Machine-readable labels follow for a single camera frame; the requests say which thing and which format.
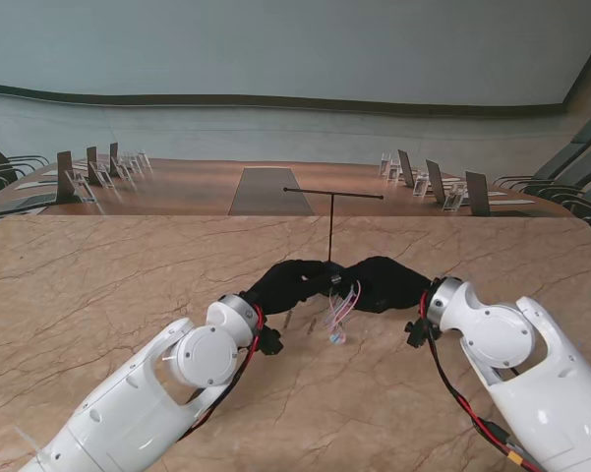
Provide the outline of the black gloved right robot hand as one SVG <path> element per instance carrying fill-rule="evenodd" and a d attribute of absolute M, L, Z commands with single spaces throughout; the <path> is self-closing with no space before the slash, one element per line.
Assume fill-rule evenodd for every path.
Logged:
<path fill-rule="evenodd" d="M 361 286 L 355 309 L 380 314 L 417 306 L 432 281 L 421 273 L 383 256 L 369 257 L 343 272 L 345 281 Z"/>

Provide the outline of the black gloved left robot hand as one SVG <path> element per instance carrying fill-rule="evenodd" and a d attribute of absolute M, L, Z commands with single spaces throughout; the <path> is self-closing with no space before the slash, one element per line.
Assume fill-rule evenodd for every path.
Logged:
<path fill-rule="evenodd" d="M 344 269 L 334 263 L 286 260 L 273 265 L 240 296 L 267 316 L 280 314 L 340 284 L 343 275 Z"/>

